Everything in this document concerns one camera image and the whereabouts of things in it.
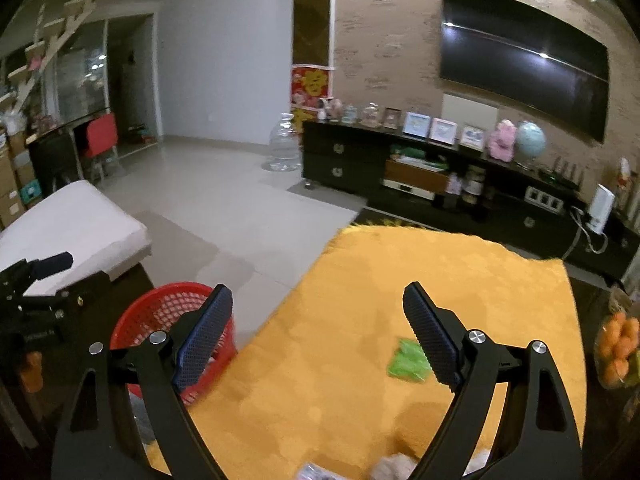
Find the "power cord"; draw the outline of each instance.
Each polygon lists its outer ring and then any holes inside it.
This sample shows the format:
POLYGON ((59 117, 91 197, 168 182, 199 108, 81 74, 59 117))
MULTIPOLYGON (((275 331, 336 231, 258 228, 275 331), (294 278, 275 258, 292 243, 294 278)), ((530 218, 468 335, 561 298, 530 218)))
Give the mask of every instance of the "power cord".
POLYGON ((602 236, 604 237, 604 241, 602 243, 602 247, 599 250, 596 250, 596 249, 593 248, 593 244, 591 243, 591 235, 589 234, 587 229, 585 229, 584 225, 582 225, 582 217, 584 216, 584 211, 582 211, 581 209, 578 209, 576 206, 572 205, 571 209, 569 209, 569 216, 576 223, 576 225, 578 226, 578 229, 575 232, 574 241, 571 243, 569 248, 566 250, 566 252, 562 256, 563 260, 566 260, 567 257, 569 256, 569 254, 571 254, 572 251, 575 249, 576 245, 578 244, 578 240, 580 240, 580 235, 582 233, 584 233, 584 235, 587 237, 587 243, 589 245, 589 248, 590 248, 591 252, 593 252, 593 254, 602 254, 605 250, 607 250, 607 244, 609 243, 609 237, 607 237, 607 235, 604 234, 604 233, 602 234, 602 236))

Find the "television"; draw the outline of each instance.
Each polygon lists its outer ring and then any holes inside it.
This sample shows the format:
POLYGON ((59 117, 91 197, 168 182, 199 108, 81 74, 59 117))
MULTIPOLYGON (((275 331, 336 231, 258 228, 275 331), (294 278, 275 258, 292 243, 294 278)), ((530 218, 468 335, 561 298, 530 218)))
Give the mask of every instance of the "television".
POLYGON ((440 77, 503 95, 604 141, 607 48, 516 0, 443 0, 440 77))

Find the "yellow tablecloth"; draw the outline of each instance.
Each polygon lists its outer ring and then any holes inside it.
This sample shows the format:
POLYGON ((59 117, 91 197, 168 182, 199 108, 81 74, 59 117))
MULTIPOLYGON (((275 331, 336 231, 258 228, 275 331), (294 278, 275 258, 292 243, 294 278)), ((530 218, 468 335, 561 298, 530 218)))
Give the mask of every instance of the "yellow tablecloth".
MULTIPOLYGON (((287 480, 305 462, 365 479, 384 455, 424 452, 452 394, 433 375, 414 384, 385 372, 398 337, 414 337, 402 312, 413 281, 495 342, 545 341, 582 436, 582 341, 559 260, 526 260, 459 234, 349 227, 190 409, 230 480, 287 480)), ((505 391, 496 388, 479 447, 491 446, 505 391)), ((167 471, 157 447, 149 455, 167 471)))

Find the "teal box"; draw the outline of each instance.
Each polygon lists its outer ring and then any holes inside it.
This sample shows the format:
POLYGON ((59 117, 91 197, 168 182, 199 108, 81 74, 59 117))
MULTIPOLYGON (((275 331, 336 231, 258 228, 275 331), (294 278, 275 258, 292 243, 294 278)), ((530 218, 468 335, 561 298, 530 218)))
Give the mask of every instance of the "teal box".
POLYGON ((34 198, 39 197, 42 194, 42 190, 40 189, 40 183, 38 179, 32 180, 26 186, 24 186, 20 190, 20 198, 22 199, 22 203, 27 205, 34 198))

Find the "water bottle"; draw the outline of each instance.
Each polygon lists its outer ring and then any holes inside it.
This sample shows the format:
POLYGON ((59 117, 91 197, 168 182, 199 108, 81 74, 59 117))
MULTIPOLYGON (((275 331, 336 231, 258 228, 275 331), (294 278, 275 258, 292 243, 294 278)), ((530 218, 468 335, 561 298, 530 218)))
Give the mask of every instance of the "water bottle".
POLYGON ((271 130, 269 148, 271 171, 293 171, 300 167, 300 145, 291 120, 293 114, 282 114, 271 130))

